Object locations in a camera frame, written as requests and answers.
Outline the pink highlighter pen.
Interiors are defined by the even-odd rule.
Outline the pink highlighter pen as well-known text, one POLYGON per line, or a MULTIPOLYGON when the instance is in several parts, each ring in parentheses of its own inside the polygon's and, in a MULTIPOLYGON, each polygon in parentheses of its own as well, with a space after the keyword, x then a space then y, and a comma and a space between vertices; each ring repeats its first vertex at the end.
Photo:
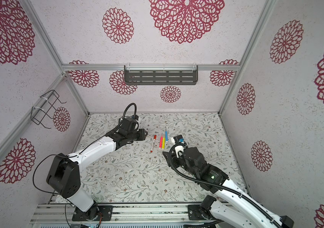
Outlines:
POLYGON ((163 136, 160 137, 159 148, 162 149, 162 146, 163 146, 163 136))

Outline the white pen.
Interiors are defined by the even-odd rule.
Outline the white pen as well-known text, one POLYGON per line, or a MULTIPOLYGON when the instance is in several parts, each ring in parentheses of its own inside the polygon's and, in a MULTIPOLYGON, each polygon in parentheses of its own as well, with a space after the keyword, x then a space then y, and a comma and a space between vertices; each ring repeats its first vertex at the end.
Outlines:
POLYGON ((154 148, 154 145, 155 145, 155 142, 156 142, 156 138, 157 138, 157 135, 154 135, 154 136, 153 136, 153 140, 152 140, 152 144, 151 144, 150 153, 153 152, 153 148, 154 148))

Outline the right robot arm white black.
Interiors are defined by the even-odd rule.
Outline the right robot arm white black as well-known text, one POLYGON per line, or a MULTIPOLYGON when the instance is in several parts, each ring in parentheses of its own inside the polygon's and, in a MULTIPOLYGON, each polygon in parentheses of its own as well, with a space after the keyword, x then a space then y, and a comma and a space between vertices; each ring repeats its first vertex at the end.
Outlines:
POLYGON ((179 176, 211 193, 199 212, 211 222, 206 227, 226 222, 235 228, 292 228, 294 221, 279 216, 255 201, 218 167, 207 163, 196 147, 188 147, 183 136, 170 140, 172 147, 163 152, 168 166, 179 176))

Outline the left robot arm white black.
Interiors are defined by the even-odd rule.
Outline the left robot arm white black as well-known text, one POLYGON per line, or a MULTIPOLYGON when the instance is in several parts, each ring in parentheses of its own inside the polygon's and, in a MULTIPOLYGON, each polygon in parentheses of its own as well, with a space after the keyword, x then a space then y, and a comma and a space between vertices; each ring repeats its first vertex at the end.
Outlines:
POLYGON ((103 156, 135 141, 144 141, 148 135, 147 131, 139 127, 137 105, 130 103, 127 109, 130 107, 134 108, 131 116, 123 113, 116 127, 84 149, 68 155, 53 155, 46 182, 56 194, 76 207, 76 215, 83 220, 97 220, 101 212, 97 202, 82 188, 81 172, 103 156))

